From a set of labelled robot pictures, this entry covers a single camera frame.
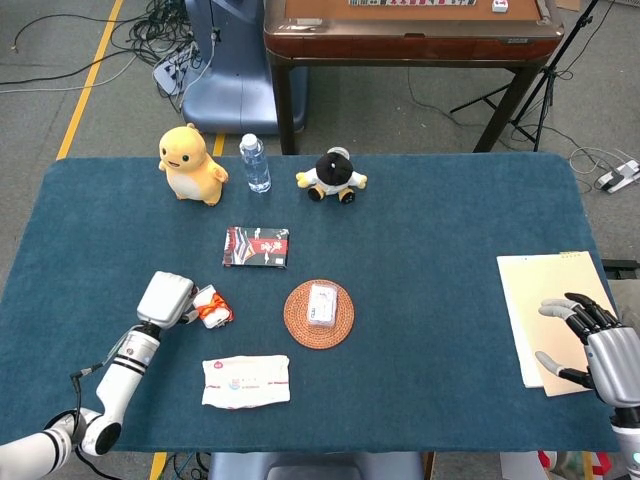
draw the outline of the plush toy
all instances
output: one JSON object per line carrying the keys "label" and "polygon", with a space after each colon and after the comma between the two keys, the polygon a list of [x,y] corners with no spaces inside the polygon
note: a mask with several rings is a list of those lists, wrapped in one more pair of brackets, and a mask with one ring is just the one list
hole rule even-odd
{"label": "plush toy", "polygon": [[213,161],[204,138],[193,123],[176,127],[160,139],[160,164],[179,200],[200,200],[213,206],[220,201],[229,174]]}
{"label": "plush toy", "polygon": [[316,168],[297,173],[296,180],[300,188],[312,187],[308,190],[309,198],[316,202],[337,193],[341,203],[351,203],[356,194],[349,187],[363,189],[367,186],[366,175],[353,169],[349,152],[342,147],[330,149],[316,162]]}

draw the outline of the gray carpet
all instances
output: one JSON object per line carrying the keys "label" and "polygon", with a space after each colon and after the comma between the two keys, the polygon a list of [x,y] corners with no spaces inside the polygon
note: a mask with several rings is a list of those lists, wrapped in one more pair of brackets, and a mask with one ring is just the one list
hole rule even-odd
{"label": "gray carpet", "polygon": [[[146,0],[125,0],[120,18],[142,12]],[[609,3],[600,2],[594,23],[581,33],[567,54],[573,58],[599,23]],[[73,12],[106,18],[111,2],[98,0],[6,0],[0,6],[0,81],[56,75],[93,59],[103,25],[80,20],[54,19],[27,30],[19,53],[10,50],[17,29],[37,16]],[[563,12],[567,27],[577,15]],[[558,81],[555,104],[547,125],[570,135],[581,146],[621,150],[640,156],[640,9],[614,5],[586,53],[572,68],[571,81]],[[108,60],[98,80],[118,72],[126,55]],[[301,153],[318,154],[334,145],[354,153],[470,151],[482,128],[455,126],[437,112],[417,106],[407,89],[406,69],[323,68],[311,75],[309,120],[299,135]],[[509,74],[495,70],[412,70],[412,85],[420,101],[449,110],[459,103],[497,88]],[[78,128],[72,156],[153,155],[160,136],[181,123],[171,106],[158,97],[150,80],[150,67],[135,62],[120,78],[95,88]],[[85,76],[34,87],[82,85]],[[0,89],[14,87],[2,86]],[[43,172],[58,152],[79,92],[0,94],[0,290],[11,267],[25,222]],[[460,112],[460,122],[482,124],[491,112],[476,105]],[[529,144],[503,140],[515,148]],[[226,154],[235,154],[239,137],[230,135]],[[265,138],[268,152],[278,141]],[[545,131],[542,148],[569,155],[574,146],[558,134]],[[580,168],[589,167],[580,164]],[[591,184],[596,174],[580,177]],[[478,192],[479,195],[490,194]],[[640,187],[615,195],[591,191],[583,195],[589,221],[605,258],[640,259]],[[126,479],[148,478],[148,454],[110,454],[96,462],[104,470]],[[54,479],[94,478],[77,461]],[[495,454],[440,454],[437,480],[498,479]]]}

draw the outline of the black and white plush toy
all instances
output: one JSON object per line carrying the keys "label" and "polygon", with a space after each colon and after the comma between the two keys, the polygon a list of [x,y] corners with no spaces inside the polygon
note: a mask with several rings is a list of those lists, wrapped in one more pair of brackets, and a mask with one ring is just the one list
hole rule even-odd
{"label": "black and white plush toy", "polygon": [[327,195],[338,194],[341,203],[351,203],[356,194],[350,187],[363,189],[367,176],[356,172],[349,161],[349,152],[342,147],[333,147],[317,162],[316,167],[296,174],[298,187],[307,188],[309,198],[316,202]]}

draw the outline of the brown table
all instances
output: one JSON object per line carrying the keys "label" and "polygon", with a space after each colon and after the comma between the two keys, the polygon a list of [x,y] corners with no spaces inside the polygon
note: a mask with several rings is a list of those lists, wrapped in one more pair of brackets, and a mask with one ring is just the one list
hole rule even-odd
{"label": "brown table", "polygon": [[487,152],[562,40],[554,0],[472,6],[350,6],[347,0],[267,0],[264,37],[282,153],[296,152],[289,71],[308,65],[506,68],[514,73],[475,152]]}

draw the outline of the small package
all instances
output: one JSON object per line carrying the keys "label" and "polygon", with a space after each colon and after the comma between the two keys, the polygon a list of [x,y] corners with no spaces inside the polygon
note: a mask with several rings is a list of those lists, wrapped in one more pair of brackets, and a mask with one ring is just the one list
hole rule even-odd
{"label": "small package", "polygon": [[234,410],[288,402],[289,358],[229,357],[202,362],[203,405]]}
{"label": "small package", "polygon": [[319,327],[333,327],[336,324],[338,289],[333,285],[314,283],[309,293],[307,321]]}
{"label": "small package", "polygon": [[229,227],[222,264],[286,268],[288,251],[286,228]]}
{"label": "small package", "polygon": [[193,306],[207,328],[221,327],[233,320],[233,310],[213,285],[207,285],[198,292]]}

